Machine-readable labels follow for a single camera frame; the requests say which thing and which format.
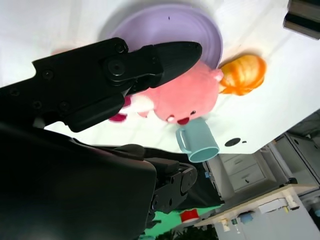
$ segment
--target drawer handle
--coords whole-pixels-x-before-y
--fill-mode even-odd
[[[250,174],[244,175],[241,179],[245,179],[247,177],[249,177]]]
[[[234,165],[237,165],[237,164],[241,163],[242,161],[243,160],[237,161],[237,162],[234,163]]]

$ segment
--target orange plush toy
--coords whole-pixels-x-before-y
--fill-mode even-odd
[[[243,96],[259,87],[265,79],[266,62],[256,55],[244,55],[221,67],[220,94]]]

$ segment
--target mug handle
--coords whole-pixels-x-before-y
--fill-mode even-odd
[[[179,144],[179,147],[180,147],[180,149],[181,149],[181,151],[183,152],[183,153],[185,153],[185,154],[190,154],[191,153],[191,151],[190,150],[188,150],[188,149],[186,149],[186,146],[185,146],[185,144],[184,144],[184,141],[183,141],[183,132],[185,131],[185,129],[184,128],[179,128],[176,132],[175,132],[175,136],[176,136],[176,140],[177,140],[177,142],[178,142],[178,144]]]

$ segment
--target cabinet drawer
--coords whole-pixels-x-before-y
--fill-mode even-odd
[[[223,163],[233,159],[234,157],[239,156],[239,154],[219,154],[219,157]]]
[[[247,187],[265,178],[259,165],[256,163],[240,172],[230,176],[234,191]]]
[[[228,175],[238,173],[254,164],[257,160],[253,154],[241,154],[223,163]]]

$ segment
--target pink plush toy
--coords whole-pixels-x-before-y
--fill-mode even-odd
[[[223,76],[220,69],[212,70],[198,61],[176,79],[137,93],[130,99],[126,97],[124,108],[109,120],[123,122],[127,114],[132,112],[147,118],[153,110],[163,121],[185,125],[213,109],[218,98],[219,81]]]

